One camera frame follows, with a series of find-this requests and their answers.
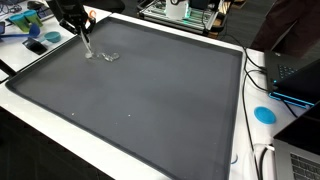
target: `gray mat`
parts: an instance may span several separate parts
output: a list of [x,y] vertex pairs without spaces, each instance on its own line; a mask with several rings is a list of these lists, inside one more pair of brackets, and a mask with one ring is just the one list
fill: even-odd
[[174,179],[228,179],[242,53],[108,18],[6,85]]

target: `keyboard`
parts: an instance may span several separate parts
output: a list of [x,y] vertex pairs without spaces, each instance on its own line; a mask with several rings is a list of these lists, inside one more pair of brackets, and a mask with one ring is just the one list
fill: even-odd
[[320,164],[291,154],[294,180],[320,180]]
[[291,67],[287,67],[281,64],[278,64],[278,69],[279,69],[279,75],[280,78],[283,79],[287,76],[290,76],[291,74],[297,72],[297,69],[291,68]]

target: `blue lid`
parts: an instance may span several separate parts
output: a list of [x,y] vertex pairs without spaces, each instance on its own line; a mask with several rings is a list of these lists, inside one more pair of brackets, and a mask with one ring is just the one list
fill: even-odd
[[276,122],[274,113],[266,107],[256,107],[254,110],[256,118],[264,124],[273,124]]
[[35,10],[28,10],[28,11],[25,11],[23,14],[25,16],[32,16],[34,14],[36,14],[37,12]]
[[22,14],[16,14],[16,15],[13,15],[13,16],[10,16],[10,17],[9,17],[9,19],[10,19],[11,21],[17,21],[17,20],[20,20],[20,19],[22,19],[22,18],[24,18],[24,16],[23,16]]

